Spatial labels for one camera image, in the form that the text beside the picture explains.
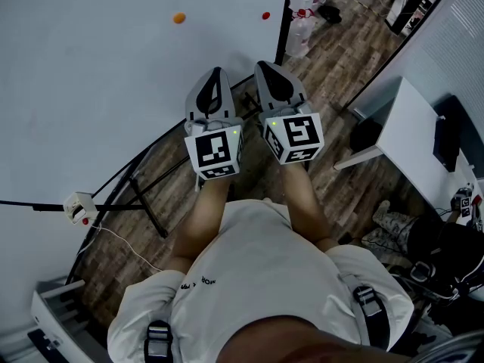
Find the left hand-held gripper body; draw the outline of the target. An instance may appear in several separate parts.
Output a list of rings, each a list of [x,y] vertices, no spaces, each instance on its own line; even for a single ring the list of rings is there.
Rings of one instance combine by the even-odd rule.
[[[185,145],[194,172],[204,181],[240,172],[244,121],[240,117],[188,120]]]

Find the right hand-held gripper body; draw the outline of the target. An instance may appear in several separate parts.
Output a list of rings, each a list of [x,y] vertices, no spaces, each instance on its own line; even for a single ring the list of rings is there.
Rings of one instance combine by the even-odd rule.
[[[308,101],[264,111],[259,121],[262,138],[280,164],[311,161],[324,146],[319,113]]]

